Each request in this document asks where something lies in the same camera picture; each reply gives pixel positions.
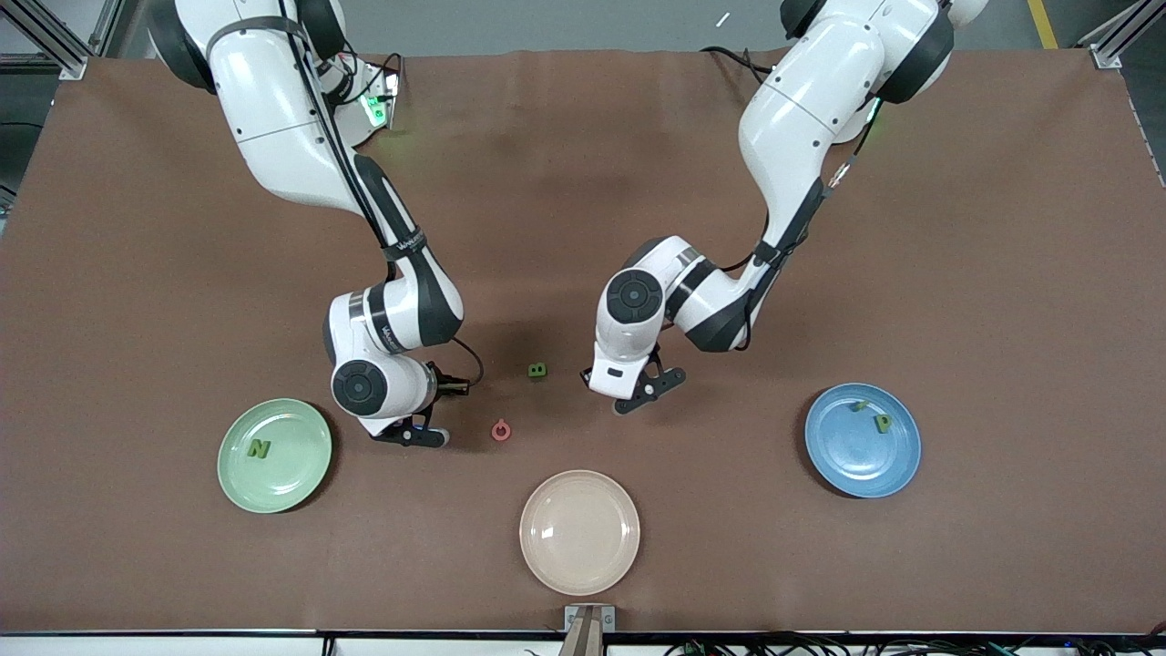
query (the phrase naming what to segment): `beige plate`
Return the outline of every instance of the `beige plate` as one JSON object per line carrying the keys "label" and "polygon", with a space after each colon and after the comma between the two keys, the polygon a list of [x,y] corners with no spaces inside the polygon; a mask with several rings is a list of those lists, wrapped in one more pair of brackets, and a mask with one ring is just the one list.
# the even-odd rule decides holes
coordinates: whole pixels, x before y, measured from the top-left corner
{"label": "beige plate", "polygon": [[547,587],[585,597],[627,573],[640,549],[640,516],[616,481],[583,470],[563,472],[527,500],[519,542],[526,564]]}

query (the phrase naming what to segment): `robotic arm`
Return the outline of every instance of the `robotic arm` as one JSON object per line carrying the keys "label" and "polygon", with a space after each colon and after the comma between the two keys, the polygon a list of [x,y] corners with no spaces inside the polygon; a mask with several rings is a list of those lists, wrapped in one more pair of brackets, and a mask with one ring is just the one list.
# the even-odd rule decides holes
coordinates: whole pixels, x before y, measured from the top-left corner
{"label": "robotic arm", "polygon": [[[785,0],[798,43],[750,100],[738,127],[745,164],[768,207],[765,232],[739,277],[681,237],[640,246],[607,282],[596,318],[593,392],[626,415],[683,383],[665,371],[656,339],[673,322],[703,352],[747,347],[752,323],[830,189],[820,172],[831,142],[852,139],[871,103],[902,103],[947,65],[953,16],[970,22],[986,0]],[[656,375],[645,372],[656,366]]]}
{"label": "robotic arm", "polygon": [[149,17],[170,70],[218,96],[260,184],[368,223],[389,275],[332,299],[332,396],[373,439],[443,446],[433,404],[469,385],[403,354],[452,340],[462,298],[384,170],[352,149],[387,122],[395,76],[344,51],[335,0],[159,0]]}

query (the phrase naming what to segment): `black wire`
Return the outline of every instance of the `black wire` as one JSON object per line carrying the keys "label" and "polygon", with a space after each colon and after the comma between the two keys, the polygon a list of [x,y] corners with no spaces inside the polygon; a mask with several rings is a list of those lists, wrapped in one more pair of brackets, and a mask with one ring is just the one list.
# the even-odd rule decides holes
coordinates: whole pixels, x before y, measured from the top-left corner
{"label": "black wire", "polygon": [[[747,350],[750,341],[752,341],[752,327],[751,327],[752,323],[750,322],[749,305],[750,305],[750,302],[753,299],[753,294],[756,294],[756,292],[757,292],[757,287],[754,287],[752,290],[750,290],[749,295],[745,297],[745,312],[746,312],[745,313],[745,322],[746,322],[745,324],[746,324],[747,327],[745,330],[745,343],[739,347],[739,351]],[[810,637],[810,636],[805,636],[805,637],[806,637],[806,640],[808,642],[810,642],[812,644],[814,644],[815,647],[817,647],[819,649],[821,649],[822,654],[826,654],[827,656],[837,656],[836,653],[834,651],[834,648],[831,648],[830,646],[826,644],[827,639],[824,639],[824,637]],[[850,656],[850,650],[848,650],[845,647],[842,647],[837,642],[834,642],[834,644],[836,644],[837,647],[841,647],[842,650],[847,653],[847,656]]]}
{"label": "black wire", "polygon": [[857,155],[858,150],[863,149],[863,144],[866,143],[866,137],[870,136],[871,128],[874,127],[874,119],[878,118],[878,112],[879,112],[879,110],[883,108],[883,100],[879,99],[879,100],[876,100],[876,101],[877,101],[877,104],[874,105],[874,111],[871,112],[871,119],[869,121],[866,121],[866,129],[863,131],[863,136],[862,136],[862,139],[858,140],[858,144],[855,146],[855,151],[851,154],[851,156]]}
{"label": "black wire", "polygon": [[1145,647],[1139,647],[1137,644],[1130,644],[1129,640],[1125,640],[1124,642],[1125,642],[1125,644],[1123,644],[1123,647],[1122,647],[1122,649],[1124,651],[1140,651],[1143,656],[1153,656],[1153,654],[1151,654],[1150,650],[1146,649]]}
{"label": "black wire", "polygon": [[[753,287],[745,294],[745,341],[740,346],[733,347],[735,352],[749,351],[749,345],[753,344],[753,295],[757,294],[757,287]],[[815,646],[822,650],[827,656],[835,656],[834,651],[823,644]],[[808,650],[810,654],[814,653],[813,649]]]}
{"label": "black wire", "polygon": [[724,55],[725,57],[729,57],[730,59],[737,62],[738,64],[740,64],[743,66],[749,66],[749,68],[753,69],[757,72],[770,73],[770,71],[773,70],[773,69],[767,68],[767,66],[754,64],[752,61],[750,61],[750,59],[747,59],[745,57],[742,57],[737,52],[733,52],[732,50],[730,50],[728,48],[722,48],[719,45],[709,45],[708,48],[701,48],[701,52],[717,52],[719,55]]}
{"label": "black wire", "polygon": [[[765,235],[765,231],[768,230],[768,228],[770,228],[770,212],[765,212],[765,225],[761,226],[761,235],[763,237]],[[724,270],[725,273],[732,273],[733,270],[737,270],[738,268],[740,268],[740,267],[745,266],[746,263],[749,263],[749,260],[751,260],[751,259],[753,259],[753,253],[752,252],[749,253],[747,255],[745,255],[745,259],[738,261],[737,263],[732,263],[732,264],[729,264],[729,266],[722,266],[721,270]]]}
{"label": "black wire", "polygon": [[753,73],[753,79],[756,79],[758,84],[765,84],[765,78],[761,77],[761,73],[757,72],[757,66],[753,65],[753,59],[749,58],[749,48],[745,48],[743,54],[745,55],[745,65],[749,66],[749,72]]}
{"label": "black wire", "polygon": [[1013,654],[1016,654],[1017,651],[1019,651],[1020,649],[1024,649],[1024,648],[1025,648],[1025,646],[1027,646],[1027,644],[1028,644],[1030,642],[1032,642],[1032,641],[1034,641],[1034,640],[1037,640],[1037,636],[1034,636],[1034,635],[1031,635],[1031,636],[1026,637],[1026,639],[1024,640],[1024,642],[1021,642],[1020,644],[1017,644],[1016,647],[1013,647],[1013,648],[1011,649],[1011,651],[1012,651]]}
{"label": "black wire", "polygon": [[[349,43],[347,40],[345,40],[344,43],[347,44],[347,47],[349,47],[349,54],[352,55],[353,57],[357,57],[357,54],[352,50],[352,44]],[[402,57],[400,52],[391,52],[387,57],[385,57],[385,62],[382,64],[380,64],[380,68],[377,70],[377,72],[373,73],[373,76],[371,78],[368,78],[368,84],[365,84],[365,87],[361,89],[359,93],[357,93],[356,96],[349,98],[347,100],[342,100],[338,104],[340,104],[340,105],[347,105],[349,103],[354,103],[361,96],[364,96],[365,93],[367,93],[368,90],[372,89],[372,85],[377,83],[377,78],[380,77],[381,79],[384,79],[385,78],[385,73],[391,70],[388,68],[388,62],[393,61],[393,57],[396,57],[396,63],[398,63],[398,66],[399,66],[396,70],[393,70],[393,72],[396,73],[396,72],[401,72],[402,70],[405,70],[405,57]]]}
{"label": "black wire", "polygon": [[[288,8],[285,0],[279,0],[280,3],[280,15],[285,19],[288,17]],[[297,37],[294,34],[287,35],[288,48],[292,49],[293,56],[300,57],[300,80],[303,83],[303,87],[308,93],[308,101],[311,103],[312,110],[316,115],[319,117],[321,126],[324,129],[324,139],[328,141],[328,148],[332,151],[332,157],[336,160],[336,165],[340,169],[340,174],[344,176],[344,182],[349,186],[349,191],[352,192],[352,197],[356,199],[357,205],[360,206],[360,213],[364,214],[365,221],[368,223],[368,227],[372,230],[374,237],[377,237],[377,245],[381,249],[388,247],[388,242],[385,240],[385,234],[381,233],[380,226],[377,225],[377,214],[372,209],[372,203],[368,200],[368,196],[365,195],[364,190],[360,188],[359,177],[357,177],[357,171],[352,167],[352,162],[349,160],[347,155],[344,154],[344,149],[337,142],[337,134],[339,134],[340,128],[336,125],[336,117],[332,112],[325,111],[322,105],[322,99],[316,93],[316,86],[312,84],[311,77],[309,76],[310,70],[312,70],[311,64],[311,52],[308,48],[308,43],[304,42],[303,54],[297,55],[298,48],[296,45]]]}
{"label": "black wire", "polygon": [[[887,643],[887,644],[885,644],[883,647],[887,647],[890,644],[892,644],[892,643]],[[926,656],[926,655],[930,655],[930,654],[955,654],[956,656],[968,656],[970,654],[981,654],[982,653],[982,650],[979,650],[978,648],[975,648],[975,647],[956,647],[956,646],[954,646],[954,644],[951,644],[949,642],[948,643],[943,643],[941,641],[936,641],[936,642],[933,642],[933,643],[926,643],[926,642],[920,641],[920,642],[913,642],[913,643],[909,643],[909,644],[927,644],[927,647],[925,647],[922,649],[908,649],[907,651],[897,651],[897,653],[894,653],[893,656]],[[879,651],[876,653],[876,655],[878,655],[878,654],[881,654],[881,648],[879,649]]]}
{"label": "black wire", "polygon": [[471,350],[470,345],[466,345],[465,343],[463,343],[462,340],[458,340],[457,338],[454,338],[454,343],[456,343],[457,346],[459,346],[463,350],[465,350],[465,353],[468,353],[471,357],[473,357],[473,361],[478,364],[478,375],[475,376],[473,380],[470,381],[469,385],[465,386],[466,388],[472,388],[472,387],[477,386],[478,383],[480,383],[482,380],[486,376],[486,366],[482,364],[482,357],[479,357],[477,352],[475,352],[473,350]]}
{"label": "black wire", "polygon": [[842,644],[841,642],[838,642],[838,641],[836,641],[836,640],[834,640],[831,637],[826,637],[823,635],[823,636],[817,636],[817,637],[810,639],[810,640],[816,640],[817,642],[822,642],[822,643],[830,643],[830,644],[837,647],[838,649],[841,649],[842,653],[845,654],[847,656],[851,656],[850,649],[847,646]]}

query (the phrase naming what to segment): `cable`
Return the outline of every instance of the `cable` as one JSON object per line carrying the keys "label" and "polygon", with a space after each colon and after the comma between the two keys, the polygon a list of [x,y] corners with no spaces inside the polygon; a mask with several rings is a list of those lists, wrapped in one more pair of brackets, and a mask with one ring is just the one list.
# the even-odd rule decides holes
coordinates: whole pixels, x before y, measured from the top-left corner
{"label": "cable", "polygon": [[[955,656],[984,656],[985,650],[979,647],[957,647],[950,642],[942,640],[935,641],[918,641],[918,640],[893,640],[891,642],[880,644],[874,650],[874,656],[881,656],[883,650],[887,647],[902,646],[908,649],[905,651],[895,651],[891,656],[929,656],[933,654],[953,654]],[[915,646],[923,646],[922,648],[911,649]]]}
{"label": "cable", "polygon": [[[845,654],[845,656],[851,656],[850,649],[847,646],[842,644],[841,642],[838,642],[838,641],[836,641],[836,640],[834,640],[831,637],[827,637],[824,635],[820,635],[820,636],[816,636],[816,637],[813,637],[813,639],[808,639],[808,640],[817,641],[819,643],[830,643],[830,644],[837,647],[838,649],[841,649],[842,653]],[[820,644],[819,647],[826,649],[824,644]]]}
{"label": "cable", "polygon": [[[288,9],[286,1],[279,0],[279,3],[280,15],[287,19]],[[297,38],[300,37],[296,35],[287,35],[288,48],[292,49],[292,55],[300,58],[300,65],[296,68],[300,71],[300,80],[303,83],[303,87],[308,93],[308,101],[311,103],[312,110],[316,112],[316,115],[319,117],[321,127],[324,131],[324,139],[328,141],[328,148],[332,151],[332,157],[336,161],[336,165],[340,169],[340,175],[344,176],[344,182],[347,184],[349,191],[352,192],[353,199],[356,199],[357,205],[360,206],[360,213],[364,214],[365,221],[368,223],[368,227],[372,230],[373,235],[377,237],[377,245],[379,245],[384,251],[388,247],[388,242],[386,241],[385,234],[381,233],[380,226],[377,225],[377,214],[373,212],[372,203],[368,200],[368,196],[365,195],[363,188],[360,186],[357,171],[353,169],[352,162],[345,154],[344,148],[338,142],[337,134],[339,134],[340,128],[336,125],[336,117],[332,115],[332,112],[325,111],[323,100],[316,92],[316,84],[312,83],[312,78],[308,72],[312,70],[311,49],[309,43],[301,40],[303,43],[303,52],[297,55]]]}
{"label": "cable", "polygon": [[753,59],[749,58],[749,48],[745,48],[743,54],[745,55],[745,65],[749,66],[749,72],[753,73],[753,79],[756,79],[758,84],[765,84],[765,78],[761,77],[761,73],[757,72],[757,66],[753,65]]}
{"label": "cable", "polygon": [[473,358],[473,361],[478,364],[478,375],[475,376],[473,380],[470,381],[465,386],[466,388],[472,388],[472,387],[477,386],[478,383],[480,383],[483,379],[485,379],[485,376],[486,376],[486,366],[482,364],[482,357],[479,357],[477,352],[475,352],[473,350],[471,350],[470,345],[466,345],[465,343],[463,343],[462,340],[458,340],[457,338],[454,338],[454,343],[456,343],[457,346],[459,346],[463,350],[465,350],[465,353],[470,354]]}
{"label": "cable", "polygon": [[[765,235],[765,231],[768,230],[768,228],[770,228],[770,212],[765,212],[765,225],[761,227],[761,235],[763,237]],[[740,267],[745,266],[746,263],[749,263],[749,260],[751,260],[751,259],[753,259],[753,253],[752,252],[750,252],[747,255],[745,255],[745,258],[743,260],[738,261],[737,263],[732,263],[732,264],[729,264],[729,266],[722,266],[721,270],[724,270],[725,273],[732,273],[733,270],[737,270],[738,268],[740,268]]]}
{"label": "cable", "polygon": [[850,156],[852,156],[852,157],[857,156],[858,151],[863,149],[863,144],[866,143],[866,137],[870,136],[871,128],[874,126],[874,119],[878,118],[878,112],[881,108],[883,108],[883,99],[881,98],[876,98],[874,99],[874,108],[871,110],[871,119],[866,121],[866,129],[863,131],[863,136],[862,136],[862,139],[858,140],[858,144],[855,146],[855,151]]}
{"label": "cable", "polygon": [[[344,43],[345,43],[345,45],[349,47],[349,54],[352,55],[353,57],[357,57],[356,51],[352,49],[352,44],[349,43],[347,40],[345,40]],[[373,73],[373,76],[371,78],[368,78],[368,84],[365,84],[365,87],[361,89],[359,93],[357,93],[356,96],[349,98],[347,100],[342,100],[339,104],[340,105],[347,105],[350,103],[357,101],[361,96],[364,96],[365,93],[367,93],[370,89],[372,89],[372,85],[377,83],[377,78],[378,77],[380,77],[381,79],[385,79],[385,73],[388,70],[391,70],[388,68],[388,62],[393,61],[393,57],[396,57],[396,62],[398,62],[398,66],[399,66],[396,70],[393,70],[393,72],[394,73],[399,73],[399,72],[405,71],[405,57],[402,57],[400,52],[392,52],[387,57],[385,57],[385,62],[382,64],[380,64],[380,68],[377,70],[377,72]]]}
{"label": "cable", "polygon": [[766,68],[763,65],[754,64],[751,59],[742,57],[737,52],[733,52],[732,50],[728,48],[722,48],[719,45],[709,45],[708,48],[701,48],[701,52],[717,52],[719,55],[724,55],[725,57],[729,57],[730,59],[737,62],[743,66],[749,66],[757,72],[764,72],[766,75],[773,70],[772,68]]}
{"label": "cable", "polygon": [[735,352],[749,351],[749,345],[753,344],[753,311],[750,309],[750,304],[753,302],[753,294],[757,292],[757,287],[753,287],[745,294],[745,341],[740,346],[733,347]]}
{"label": "cable", "polygon": [[850,156],[847,157],[847,161],[842,162],[842,165],[838,167],[838,170],[834,171],[834,175],[830,177],[830,181],[827,182],[826,196],[829,196],[830,193],[834,192],[835,186],[837,186],[842,182],[842,178],[847,176],[847,171],[850,170],[850,167],[858,158],[858,153],[862,151],[863,146],[866,144],[866,137],[870,136],[871,129],[874,127],[874,119],[878,118],[878,112],[881,108],[883,108],[883,99],[876,98],[874,108],[871,110],[870,119],[866,121],[866,127],[863,128],[863,135],[862,137],[858,139],[858,144],[855,146],[855,151],[850,153]]}

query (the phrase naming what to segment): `brown table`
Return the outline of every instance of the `brown table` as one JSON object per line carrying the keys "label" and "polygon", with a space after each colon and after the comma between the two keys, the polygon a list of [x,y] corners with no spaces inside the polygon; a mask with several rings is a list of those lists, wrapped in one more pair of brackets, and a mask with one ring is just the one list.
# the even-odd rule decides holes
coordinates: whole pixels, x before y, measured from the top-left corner
{"label": "brown table", "polygon": [[[696,54],[409,62],[399,129],[364,151],[459,285],[487,380],[438,408],[448,449],[406,451],[328,392],[321,317],[384,269],[363,221],[267,193],[215,98],[161,63],[91,62],[0,241],[5,628],[556,626],[570,599],[517,529],[570,468],[639,507],[639,558],[599,597],[625,629],[1160,620],[1166,202],[1121,76],[1083,51],[954,55],[883,112],[749,353],[666,334],[689,383],[626,418],[583,388],[596,298],[634,246],[752,246],[754,86]],[[472,372],[452,346],[420,358]],[[807,464],[808,404],[847,381],[921,426],[895,496],[844,499]],[[215,457],[272,397],[317,405],[336,461],[307,506],[250,515]]]}

